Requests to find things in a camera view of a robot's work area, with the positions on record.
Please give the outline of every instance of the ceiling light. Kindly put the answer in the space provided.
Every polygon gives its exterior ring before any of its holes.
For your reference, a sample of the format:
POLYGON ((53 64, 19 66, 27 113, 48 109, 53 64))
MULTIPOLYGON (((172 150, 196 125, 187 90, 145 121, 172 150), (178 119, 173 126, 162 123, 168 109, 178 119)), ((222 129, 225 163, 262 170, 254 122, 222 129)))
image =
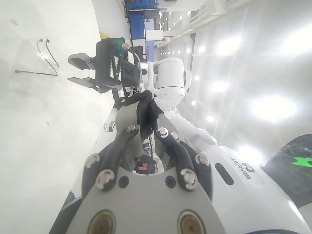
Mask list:
POLYGON ((209 115, 207 117, 207 121, 210 122, 210 123, 213 123, 215 121, 215 118, 213 116, 209 115))
POLYGON ((283 50, 287 54, 299 54, 312 49, 312 24, 292 33, 284 42, 283 50))
POLYGON ((242 146, 239 148, 238 152, 240 154, 241 159, 244 160, 244 163, 258 166, 264 164, 262 154, 252 147, 242 146))
POLYGON ((241 37, 233 37, 220 42, 217 53, 219 55, 231 55, 239 47, 241 37))
POLYGON ((198 51, 199 51, 199 52, 203 52, 204 50, 205 50, 205 47, 204 47, 204 46, 201 46, 201 47, 198 48, 198 51))
POLYGON ((217 82, 214 82, 213 84, 213 90, 215 92, 223 92, 224 90, 226 90, 228 87, 228 84, 227 83, 224 83, 223 81, 217 81, 217 82))
POLYGON ((291 116, 295 111, 295 105, 282 97, 266 97, 253 104, 255 115, 273 122, 291 116))

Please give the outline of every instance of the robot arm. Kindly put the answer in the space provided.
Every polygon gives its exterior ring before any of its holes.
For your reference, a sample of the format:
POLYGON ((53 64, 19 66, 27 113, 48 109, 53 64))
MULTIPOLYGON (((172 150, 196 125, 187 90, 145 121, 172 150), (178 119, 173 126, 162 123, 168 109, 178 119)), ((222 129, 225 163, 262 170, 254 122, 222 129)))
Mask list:
POLYGON ((129 233, 129 230, 152 233, 148 229, 153 222, 159 223, 158 233, 192 233, 193 230, 201 234, 206 231, 225 234, 209 199, 212 196, 209 160, 183 142, 152 99, 151 92, 130 98, 118 111, 114 142, 86 160, 81 205, 71 214, 72 218, 67 217, 62 231, 57 226, 64 217, 59 215, 50 234, 129 233), (152 131, 165 172, 133 174, 133 162, 142 141, 152 131), (137 206, 142 201, 153 205, 152 215, 142 213, 137 206))

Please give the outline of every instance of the ceiling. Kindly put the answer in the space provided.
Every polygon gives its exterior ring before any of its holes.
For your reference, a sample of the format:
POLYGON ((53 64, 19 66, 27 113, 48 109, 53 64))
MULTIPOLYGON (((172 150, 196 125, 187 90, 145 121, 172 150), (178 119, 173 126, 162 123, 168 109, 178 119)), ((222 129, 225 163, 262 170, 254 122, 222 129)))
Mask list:
POLYGON ((178 106, 186 119, 221 145, 252 147, 266 160, 293 138, 312 133, 311 24, 312 0, 257 0, 197 30, 194 43, 187 34, 156 49, 155 59, 179 57, 191 69, 189 93, 178 106), (217 81, 227 89, 214 91, 217 81), (267 97, 289 101, 293 114, 275 122, 257 116, 257 101, 267 97))

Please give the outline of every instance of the person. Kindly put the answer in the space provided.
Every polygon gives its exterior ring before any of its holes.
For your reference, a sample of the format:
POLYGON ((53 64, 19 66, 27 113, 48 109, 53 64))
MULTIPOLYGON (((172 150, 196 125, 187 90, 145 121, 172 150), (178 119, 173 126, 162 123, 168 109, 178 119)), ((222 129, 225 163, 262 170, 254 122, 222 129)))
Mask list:
POLYGON ((140 174, 151 174, 155 173, 156 167, 156 161, 153 160, 151 156, 146 155, 146 153, 142 153, 141 157, 136 162, 136 165, 134 167, 134 170, 136 173, 140 174))

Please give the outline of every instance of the cable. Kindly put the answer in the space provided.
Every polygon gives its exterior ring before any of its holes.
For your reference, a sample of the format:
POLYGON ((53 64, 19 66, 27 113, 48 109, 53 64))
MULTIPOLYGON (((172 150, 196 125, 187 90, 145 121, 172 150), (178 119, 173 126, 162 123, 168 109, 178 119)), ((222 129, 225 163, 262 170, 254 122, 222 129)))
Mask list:
POLYGON ((48 49, 48 51, 49 51, 49 54, 51 55, 52 59, 55 61, 55 63, 56 63, 57 66, 59 67, 58 62, 54 59, 53 55, 52 55, 51 52, 50 52, 50 49, 48 48, 48 43, 49 43, 49 42, 50 42, 50 40, 47 39, 47 41, 46 41, 46 47, 47 47, 47 49, 48 49))
POLYGON ((105 131, 105 132, 107 132, 107 131, 106 131, 106 129, 108 128, 108 126, 107 126, 107 124, 106 124, 106 123, 104 123, 103 128, 104 128, 104 131, 105 131))
MULTIPOLYGON (((40 52, 40 54, 42 55, 42 57, 43 57, 43 53, 42 53, 42 51, 39 49, 39 46, 38 46, 38 43, 39 43, 39 42, 43 42, 43 39, 41 38, 40 40, 37 41, 37 49, 38 49, 38 51, 40 52)), ((56 71, 56 69, 51 65, 51 63, 50 63, 45 57, 43 57, 43 58, 44 58, 44 60, 54 69, 55 74, 43 73, 43 72, 32 72, 32 71, 26 71, 26 70, 16 70, 15 73, 31 73, 31 74, 39 74, 39 75, 58 76, 58 72, 56 71)))

